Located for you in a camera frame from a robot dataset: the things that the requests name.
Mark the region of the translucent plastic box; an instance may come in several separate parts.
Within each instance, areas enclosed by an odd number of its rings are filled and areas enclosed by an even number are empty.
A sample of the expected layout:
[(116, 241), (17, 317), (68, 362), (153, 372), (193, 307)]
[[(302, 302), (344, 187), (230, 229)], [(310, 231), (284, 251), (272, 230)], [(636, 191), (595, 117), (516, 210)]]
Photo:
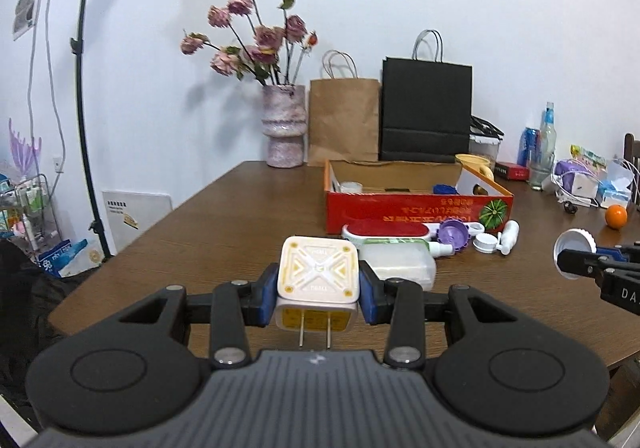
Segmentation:
[(422, 242), (365, 243), (359, 249), (378, 279), (401, 278), (413, 281), (424, 291), (431, 291), (436, 277), (436, 263)]

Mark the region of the white spray bottle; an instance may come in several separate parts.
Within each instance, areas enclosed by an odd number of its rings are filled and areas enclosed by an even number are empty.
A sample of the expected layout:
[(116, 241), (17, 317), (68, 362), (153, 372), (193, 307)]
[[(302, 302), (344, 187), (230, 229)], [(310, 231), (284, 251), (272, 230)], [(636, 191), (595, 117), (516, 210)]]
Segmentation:
[(502, 255), (509, 255), (518, 242), (519, 234), (520, 224), (514, 220), (507, 221), (503, 231), (499, 234), (497, 250)]

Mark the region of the white charger plug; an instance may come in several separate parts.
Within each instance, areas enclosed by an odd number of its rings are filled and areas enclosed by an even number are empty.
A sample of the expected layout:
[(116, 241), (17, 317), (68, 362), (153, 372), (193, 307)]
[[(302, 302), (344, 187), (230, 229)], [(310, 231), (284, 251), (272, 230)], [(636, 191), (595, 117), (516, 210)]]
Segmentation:
[(360, 295), (356, 247), (344, 239), (291, 236), (283, 242), (277, 278), (276, 324), (305, 335), (332, 336), (352, 327)]

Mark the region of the purple ridged cap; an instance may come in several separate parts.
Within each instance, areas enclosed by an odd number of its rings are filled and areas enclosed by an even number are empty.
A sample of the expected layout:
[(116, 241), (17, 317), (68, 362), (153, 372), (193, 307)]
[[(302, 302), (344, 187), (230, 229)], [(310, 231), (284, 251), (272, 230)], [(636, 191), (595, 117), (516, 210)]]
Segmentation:
[(442, 221), (437, 231), (437, 241), (442, 245), (452, 246), (454, 252), (465, 249), (470, 241), (469, 227), (456, 219)]

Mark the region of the white round lid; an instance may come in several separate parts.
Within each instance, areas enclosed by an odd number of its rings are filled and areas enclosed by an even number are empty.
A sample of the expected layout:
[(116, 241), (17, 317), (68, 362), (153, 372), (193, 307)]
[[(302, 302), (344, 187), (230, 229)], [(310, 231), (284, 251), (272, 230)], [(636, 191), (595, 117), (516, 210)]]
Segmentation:
[(480, 253), (491, 254), (497, 250), (499, 239), (487, 233), (477, 234), (473, 239), (473, 247)]

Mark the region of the orange fruit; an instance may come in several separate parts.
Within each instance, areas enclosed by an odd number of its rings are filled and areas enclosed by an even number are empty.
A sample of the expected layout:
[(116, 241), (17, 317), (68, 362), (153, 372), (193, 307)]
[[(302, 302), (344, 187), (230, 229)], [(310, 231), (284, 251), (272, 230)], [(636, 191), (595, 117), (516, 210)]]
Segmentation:
[(607, 227), (619, 231), (628, 222), (627, 210), (623, 205), (610, 205), (605, 211), (604, 218)]

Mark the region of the tissue pack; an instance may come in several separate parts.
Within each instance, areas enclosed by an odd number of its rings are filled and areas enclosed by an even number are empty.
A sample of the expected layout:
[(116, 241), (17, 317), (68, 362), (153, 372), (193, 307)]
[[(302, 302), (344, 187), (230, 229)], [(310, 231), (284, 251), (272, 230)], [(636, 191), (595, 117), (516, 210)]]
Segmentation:
[(611, 182), (601, 182), (597, 191), (597, 203), (601, 208), (608, 209), (612, 205), (621, 205), (627, 208), (631, 199), (631, 191), (628, 188), (616, 188)]

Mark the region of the purple white device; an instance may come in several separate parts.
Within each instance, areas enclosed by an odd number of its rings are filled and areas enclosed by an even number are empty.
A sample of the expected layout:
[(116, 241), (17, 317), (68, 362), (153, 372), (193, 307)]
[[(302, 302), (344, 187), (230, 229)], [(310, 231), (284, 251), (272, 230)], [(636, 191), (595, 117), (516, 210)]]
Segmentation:
[(555, 195), (559, 202), (578, 207), (597, 208), (600, 182), (585, 164), (575, 160), (558, 161), (541, 184), (544, 193)]

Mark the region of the red white lint brush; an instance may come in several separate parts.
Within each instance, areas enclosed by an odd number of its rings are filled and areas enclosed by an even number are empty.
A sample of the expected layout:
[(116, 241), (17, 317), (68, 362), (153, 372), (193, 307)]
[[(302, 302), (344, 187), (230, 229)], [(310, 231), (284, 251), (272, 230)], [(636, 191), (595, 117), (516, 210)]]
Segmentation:
[[(437, 231), (440, 223), (442, 222), (378, 222), (362, 220), (344, 225), (342, 237), (356, 243), (356, 245), (362, 245), (367, 239), (383, 238), (437, 241)], [(485, 226), (480, 222), (463, 223), (469, 227), (471, 238), (485, 231)]]

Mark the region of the small red box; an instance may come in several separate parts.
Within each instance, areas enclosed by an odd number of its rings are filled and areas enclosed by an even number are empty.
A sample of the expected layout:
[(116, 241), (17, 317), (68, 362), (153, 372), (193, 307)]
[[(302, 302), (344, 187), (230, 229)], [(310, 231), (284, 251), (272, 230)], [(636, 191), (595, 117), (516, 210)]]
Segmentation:
[(526, 182), (529, 180), (529, 168), (517, 163), (496, 162), (494, 173), (506, 181)]

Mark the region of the red cardboard box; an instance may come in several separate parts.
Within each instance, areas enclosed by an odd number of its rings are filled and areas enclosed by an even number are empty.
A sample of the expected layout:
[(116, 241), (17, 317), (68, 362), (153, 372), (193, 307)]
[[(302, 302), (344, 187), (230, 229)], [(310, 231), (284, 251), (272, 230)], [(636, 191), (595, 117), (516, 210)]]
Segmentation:
[[(362, 184), (361, 194), (342, 194), (340, 184)], [(457, 195), (434, 195), (447, 184)], [(500, 231), (511, 216), (513, 194), (460, 163), (326, 161), (326, 231), (362, 220), (434, 223), (448, 219), (480, 222)]]

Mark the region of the blue bottle cap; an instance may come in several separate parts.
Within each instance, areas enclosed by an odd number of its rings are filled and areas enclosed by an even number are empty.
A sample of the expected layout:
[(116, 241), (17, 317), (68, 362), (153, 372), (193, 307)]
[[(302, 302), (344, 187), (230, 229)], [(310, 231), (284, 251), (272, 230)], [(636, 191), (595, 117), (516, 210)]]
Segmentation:
[(436, 184), (433, 186), (434, 195), (457, 195), (457, 188), (447, 184)]

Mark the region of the white tape roll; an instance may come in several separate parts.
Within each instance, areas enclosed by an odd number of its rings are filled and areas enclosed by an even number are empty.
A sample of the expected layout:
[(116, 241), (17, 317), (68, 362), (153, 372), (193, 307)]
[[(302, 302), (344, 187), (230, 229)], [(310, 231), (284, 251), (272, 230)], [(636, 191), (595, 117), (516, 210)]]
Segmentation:
[(361, 194), (362, 190), (362, 184), (358, 182), (347, 181), (340, 184), (340, 192), (342, 194)]

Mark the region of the wooden chair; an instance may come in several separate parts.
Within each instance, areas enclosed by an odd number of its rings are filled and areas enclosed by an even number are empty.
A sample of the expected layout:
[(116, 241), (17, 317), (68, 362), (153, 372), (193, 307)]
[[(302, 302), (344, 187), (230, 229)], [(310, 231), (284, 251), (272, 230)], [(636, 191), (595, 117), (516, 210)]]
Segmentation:
[(640, 169), (640, 141), (631, 133), (624, 136), (624, 159)]

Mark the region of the blue drink can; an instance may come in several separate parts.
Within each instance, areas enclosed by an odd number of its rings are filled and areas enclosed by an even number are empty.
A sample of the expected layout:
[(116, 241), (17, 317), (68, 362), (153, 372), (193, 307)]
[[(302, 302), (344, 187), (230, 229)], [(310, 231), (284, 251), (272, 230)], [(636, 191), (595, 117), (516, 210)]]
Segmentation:
[(521, 167), (528, 168), (533, 161), (538, 142), (539, 130), (533, 127), (526, 127), (521, 134), (520, 144), (518, 144), (518, 156), (516, 163)]

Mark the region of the yellow mug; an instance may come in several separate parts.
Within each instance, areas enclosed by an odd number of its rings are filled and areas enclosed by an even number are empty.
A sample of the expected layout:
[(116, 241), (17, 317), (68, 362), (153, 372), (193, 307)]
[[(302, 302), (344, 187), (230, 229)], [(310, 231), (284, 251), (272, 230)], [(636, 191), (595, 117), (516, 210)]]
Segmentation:
[(495, 179), (494, 172), (491, 170), (491, 162), (488, 158), (472, 155), (472, 153), (458, 153), (454, 158), (456, 158), (463, 167), (473, 170), (477, 174), (486, 177), (486, 179), (490, 179), (491, 181)]

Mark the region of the white board on floor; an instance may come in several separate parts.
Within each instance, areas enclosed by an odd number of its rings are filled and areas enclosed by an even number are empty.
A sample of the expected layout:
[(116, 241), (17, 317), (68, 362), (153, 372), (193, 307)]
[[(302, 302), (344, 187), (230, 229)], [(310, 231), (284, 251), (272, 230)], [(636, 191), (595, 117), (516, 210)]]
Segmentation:
[(117, 253), (172, 211), (171, 197), (166, 194), (103, 190), (102, 195)]

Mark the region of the clear food container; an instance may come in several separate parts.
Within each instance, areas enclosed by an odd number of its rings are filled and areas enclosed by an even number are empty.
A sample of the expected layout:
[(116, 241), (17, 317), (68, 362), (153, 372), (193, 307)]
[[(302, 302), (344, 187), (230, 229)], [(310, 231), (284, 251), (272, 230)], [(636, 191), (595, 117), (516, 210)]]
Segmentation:
[(491, 122), (471, 116), (469, 153), (489, 160), (490, 168), (495, 167), (504, 133)]

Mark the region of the pink ceramic vase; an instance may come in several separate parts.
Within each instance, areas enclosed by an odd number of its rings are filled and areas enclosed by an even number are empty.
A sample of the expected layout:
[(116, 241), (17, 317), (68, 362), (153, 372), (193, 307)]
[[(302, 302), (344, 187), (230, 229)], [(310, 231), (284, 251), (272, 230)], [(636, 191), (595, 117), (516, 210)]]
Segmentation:
[(269, 167), (289, 169), (304, 163), (307, 110), (303, 86), (262, 88), (262, 133), (268, 137)]

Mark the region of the black paper bag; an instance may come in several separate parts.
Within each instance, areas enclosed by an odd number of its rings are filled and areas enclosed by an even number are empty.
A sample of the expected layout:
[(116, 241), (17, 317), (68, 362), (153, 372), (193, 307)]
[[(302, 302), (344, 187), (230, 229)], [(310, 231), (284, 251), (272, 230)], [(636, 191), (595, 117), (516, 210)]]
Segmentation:
[(446, 63), (444, 40), (424, 29), (409, 58), (382, 64), (378, 159), (451, 163), (469, 151), (473, 69)]

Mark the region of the brown paper bag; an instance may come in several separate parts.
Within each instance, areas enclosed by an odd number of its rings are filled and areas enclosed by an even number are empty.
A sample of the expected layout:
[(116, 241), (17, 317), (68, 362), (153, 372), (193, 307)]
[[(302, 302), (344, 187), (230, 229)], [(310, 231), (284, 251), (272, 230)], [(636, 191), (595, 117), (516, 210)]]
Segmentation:
[(307, 162), (377, 161), (380, 81), (361, 78), (355, 60), (337, 50), (324, 53), (322, 72), (310, 83)]

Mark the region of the dried pink flowers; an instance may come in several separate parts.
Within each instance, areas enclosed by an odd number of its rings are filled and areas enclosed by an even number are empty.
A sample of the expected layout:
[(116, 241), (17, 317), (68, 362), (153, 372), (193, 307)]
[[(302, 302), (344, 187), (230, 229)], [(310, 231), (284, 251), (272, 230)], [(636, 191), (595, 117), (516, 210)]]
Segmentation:
[(296, 0), (278, 0), (279, 21), (269, 25), (257, 0), (228, 0), (207, 11), (210, 28), (228, 30), (234, 41), (217, 45), (201, 32), (187, 32), (180, 42), (186, 56), (210, 49), (209, 67), (239, 80), (253, 77), (261, 86), (294, 86), (305, 56), (318, 44), (318, 34), (293, 12)]

